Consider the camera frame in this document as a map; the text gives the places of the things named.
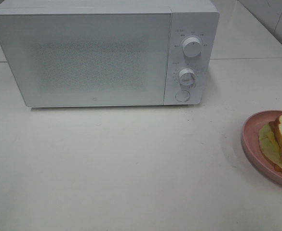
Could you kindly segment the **round white door button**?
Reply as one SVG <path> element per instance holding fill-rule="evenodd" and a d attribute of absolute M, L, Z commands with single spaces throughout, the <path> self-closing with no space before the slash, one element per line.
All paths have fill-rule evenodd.
<path fill-rule="evenodd" d="M 175 99 L 178 102 L 186 102 L 190 99 L 190 92 L 186 91 L 186 90 L 181 90 L 181 91 L 176 93 Z"/>

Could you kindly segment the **white microwave door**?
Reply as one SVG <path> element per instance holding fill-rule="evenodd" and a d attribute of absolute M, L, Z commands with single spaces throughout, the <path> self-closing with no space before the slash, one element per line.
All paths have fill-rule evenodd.
<path fill-rule="evenodd" d="M 29 107 L 163 104 L 170 14 L 2 15 Z"/>

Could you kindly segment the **pink round plate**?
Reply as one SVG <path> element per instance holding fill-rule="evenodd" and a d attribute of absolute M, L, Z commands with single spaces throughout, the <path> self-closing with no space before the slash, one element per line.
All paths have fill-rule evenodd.
<path fill-rule="evenodd" d="M 259 130 L 268 122 L 282 115 L 282 110 L 268 110 L 250 116 L 242 127 L 242 149 L 249 162 L 266 178 L 282 186 L 282 173 L 277 172 L 274 163 L 261 152 L 259 145 Z"/>

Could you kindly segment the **white bread sandwich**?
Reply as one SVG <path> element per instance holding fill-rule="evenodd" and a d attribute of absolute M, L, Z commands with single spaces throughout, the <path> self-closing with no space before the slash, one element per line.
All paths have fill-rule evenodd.
<path fill-rule="evenodd" d="M 258 132 L 259 146 L 263 156 L 282 173 L 282 115 L 265 124 Z"/>

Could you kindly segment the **lower white timer knob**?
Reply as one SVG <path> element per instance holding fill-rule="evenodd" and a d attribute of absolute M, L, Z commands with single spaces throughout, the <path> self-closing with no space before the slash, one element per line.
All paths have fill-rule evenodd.
<path fill-rule="evenodd" d="M 178 73 L 178 80 L 182 86 L 191 86 L 195 83 L 195 72 L 190 68 L 184 68 Z"/>

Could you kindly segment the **upper white power knob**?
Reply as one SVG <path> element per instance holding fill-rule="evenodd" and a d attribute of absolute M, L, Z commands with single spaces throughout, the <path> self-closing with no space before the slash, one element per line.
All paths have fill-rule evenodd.
<path fill-rule="evenodd" d="M 190 36 L 182 41 L 182 50 L 186 57 L 194 58 L 201 53 L 202 41 L 197 36 Z"/>

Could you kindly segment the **white microwave oven body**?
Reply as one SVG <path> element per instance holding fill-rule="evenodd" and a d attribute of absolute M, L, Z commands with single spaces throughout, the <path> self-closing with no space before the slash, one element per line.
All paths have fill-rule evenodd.
<path fill-rule="evenodd" d="M 170 14 L 167 70 L 163 104 L 198 104 L 202 98 L 219 12 L 209 0 L 5 0 L 0 4 L 2 15 L 129 15 Z M 186 57 L 182 41 L 197 36 L 202 41 L 201 53 Z M 178 73 L 190 68 L 195 72 L 195 83 L 182 86 Z M 190 99 L 178 102 L 177 92 L 190 92 Z"/>

